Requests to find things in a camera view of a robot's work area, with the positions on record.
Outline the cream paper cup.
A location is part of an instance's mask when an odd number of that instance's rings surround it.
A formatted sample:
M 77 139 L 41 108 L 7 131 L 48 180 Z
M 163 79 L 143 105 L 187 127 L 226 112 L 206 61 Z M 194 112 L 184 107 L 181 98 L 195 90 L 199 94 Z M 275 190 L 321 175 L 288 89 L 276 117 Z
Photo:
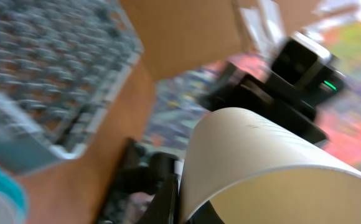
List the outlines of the cream paper cup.
M 207 202 L 225 223 L 361 223 L 361 171 L 252 111 L 225 108 L 189 139 L 179 221 Z

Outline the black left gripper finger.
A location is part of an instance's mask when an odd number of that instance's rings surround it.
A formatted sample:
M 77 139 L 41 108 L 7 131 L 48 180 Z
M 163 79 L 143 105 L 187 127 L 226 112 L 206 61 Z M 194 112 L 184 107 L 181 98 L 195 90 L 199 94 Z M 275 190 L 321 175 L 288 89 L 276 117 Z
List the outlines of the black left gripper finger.
M 177 176 L 172 174 L 164 181 L 137 224 L 177 223 L 178 193 Z

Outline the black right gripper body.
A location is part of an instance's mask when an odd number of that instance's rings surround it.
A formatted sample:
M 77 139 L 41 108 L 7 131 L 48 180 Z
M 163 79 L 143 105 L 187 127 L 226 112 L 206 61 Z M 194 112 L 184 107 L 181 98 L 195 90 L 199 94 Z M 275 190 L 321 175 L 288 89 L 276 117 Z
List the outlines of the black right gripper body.
M 295 32 L 265 72 L 265 82 L 229 62 L 199 104 L 209 111 L 244 108 L 314 145 L 325 145 L 327 134 L 315 124 L 317 107 L 346 87 L 345 76 L 334 67 L 336 59 L 322 45 Z

